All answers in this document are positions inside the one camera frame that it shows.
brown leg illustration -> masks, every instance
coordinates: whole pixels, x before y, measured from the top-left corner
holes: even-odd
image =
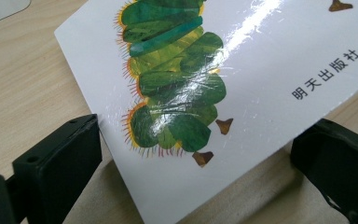
[[[341,3],[339,0],[333,0],[333,4],[330,6],[330,8],[328,8],[328,10],[334,12],[334,11],[340,11],[349,8],[353,8],[353,5]]]

black clamp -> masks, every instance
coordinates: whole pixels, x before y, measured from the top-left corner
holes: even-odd
[[[358,224],[358,134],[326,119],[297,137],[291,161],[351,224]]]
[[[66,122],[0,175],[0,223],[62,223],[101,161],[97,116]]]

table surface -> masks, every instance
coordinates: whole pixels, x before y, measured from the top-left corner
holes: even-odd
[[[0,21],[0,174],[69,119],[90,113],[54,36],[85,0],[33,0]],[[358,93],[326,116],[358,133]],[[281,149],[182,223],[346,223]],[[103,162],[65,223],[142,223],[103,142]]]

caterpillar illustration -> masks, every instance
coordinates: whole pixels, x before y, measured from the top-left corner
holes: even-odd
[[[197,152],[210,138],[215,104],[226,96],[216,55],[223,42],[204,33],[204,0],[138,0],[117,15],[129,54],[125,77],[138,97],[125,115],[126,142],[163,155]]]

white book cover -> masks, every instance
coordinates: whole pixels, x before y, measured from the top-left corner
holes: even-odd
[[[358,91],[358,0],[89,0],[55,35],[145,223]]]

